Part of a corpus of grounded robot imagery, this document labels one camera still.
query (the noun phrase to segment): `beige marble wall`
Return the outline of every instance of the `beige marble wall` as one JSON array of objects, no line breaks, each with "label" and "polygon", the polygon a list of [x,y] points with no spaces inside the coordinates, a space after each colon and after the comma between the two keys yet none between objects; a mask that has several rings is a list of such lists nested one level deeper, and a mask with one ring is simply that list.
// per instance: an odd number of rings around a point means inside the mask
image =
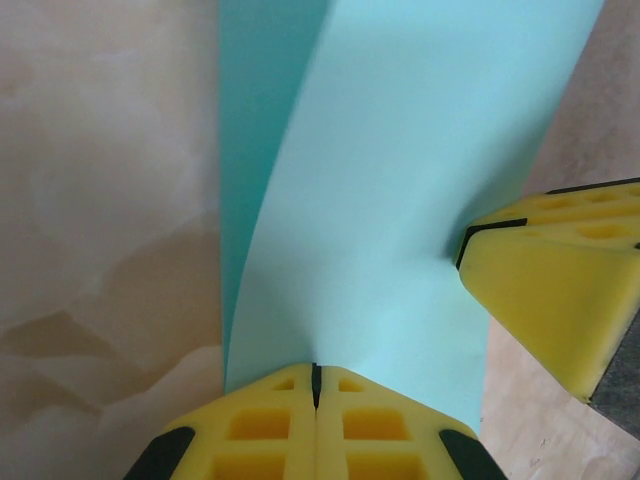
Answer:
[{"label": "beige marble wall", "polygon": [[[220,392],[213,1],[0,0],[2,479],[119,478]],[[609,2],[529,190],[639,174],[639,5]],[[577,407],[495,332],[483,438],[511,477],[624,478],[637,444],[559,427]]]}]

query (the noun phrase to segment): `paper sheet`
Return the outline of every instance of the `paper sheet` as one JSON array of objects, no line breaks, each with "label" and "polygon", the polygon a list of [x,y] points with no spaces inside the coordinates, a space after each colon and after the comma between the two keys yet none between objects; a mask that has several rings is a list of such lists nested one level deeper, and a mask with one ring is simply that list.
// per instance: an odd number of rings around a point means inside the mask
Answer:
[{"label": "paper sheet", "polygon": [[478,429],[488,317],[451,257],[518,195],[601,4],[334,3],[246,259],[227,389],[316,361]]},{"label": "paper sheet", "polygon": [[227,345],[253,228],[328,4],[329,0],[219,3],[220,221]]}]

